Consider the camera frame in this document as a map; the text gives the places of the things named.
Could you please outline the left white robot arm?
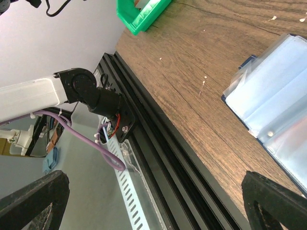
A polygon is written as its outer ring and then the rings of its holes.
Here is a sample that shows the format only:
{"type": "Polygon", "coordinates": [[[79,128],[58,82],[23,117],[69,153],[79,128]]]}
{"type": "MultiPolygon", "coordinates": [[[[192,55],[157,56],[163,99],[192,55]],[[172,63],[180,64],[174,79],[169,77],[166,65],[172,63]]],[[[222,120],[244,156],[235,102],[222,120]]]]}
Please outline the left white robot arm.
{"type": "Polygon", "coordinates": [[[115,124],[115,134],[123,142],[136,117],[115,75],[98,68],[98,77],[83,68],[72,68],[36,80],[0,89],[0,120],[8,122],[39,110],[76,102],[89,112],[104,116],[115,124]]]}

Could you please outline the blue card holder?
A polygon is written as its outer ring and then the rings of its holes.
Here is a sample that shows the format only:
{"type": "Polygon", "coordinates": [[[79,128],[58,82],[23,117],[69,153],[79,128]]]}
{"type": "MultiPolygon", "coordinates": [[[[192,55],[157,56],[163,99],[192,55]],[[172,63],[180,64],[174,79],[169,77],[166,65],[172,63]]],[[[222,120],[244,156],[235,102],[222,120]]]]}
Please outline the blue card holder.
{"type": "Polygon", "coordinates": [[[238,68],[222,101],[307,192],[307,40],[283,34],[238,68]]]}

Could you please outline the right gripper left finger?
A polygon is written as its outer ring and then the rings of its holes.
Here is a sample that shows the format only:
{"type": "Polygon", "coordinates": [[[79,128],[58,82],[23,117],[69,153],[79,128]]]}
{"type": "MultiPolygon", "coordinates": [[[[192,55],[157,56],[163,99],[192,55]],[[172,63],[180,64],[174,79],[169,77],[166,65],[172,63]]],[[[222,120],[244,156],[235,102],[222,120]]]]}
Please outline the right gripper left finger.
{"type": "Polygon", "coordinates": [[[67,175],[53,171],[0,200],[0,228],[58,230],[69,194],[67,175]]]}

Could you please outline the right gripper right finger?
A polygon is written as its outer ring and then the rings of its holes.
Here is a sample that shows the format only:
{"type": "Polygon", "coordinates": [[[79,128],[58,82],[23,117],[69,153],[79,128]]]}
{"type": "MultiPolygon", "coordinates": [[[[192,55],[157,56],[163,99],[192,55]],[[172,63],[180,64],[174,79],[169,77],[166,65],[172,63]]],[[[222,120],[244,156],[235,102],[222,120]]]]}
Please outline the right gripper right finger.
{"type": "Polygon", "coordinates": [[[241,187],[252,230],[307,228],[306,198],[257,172],[247,171],[241,187]]]}

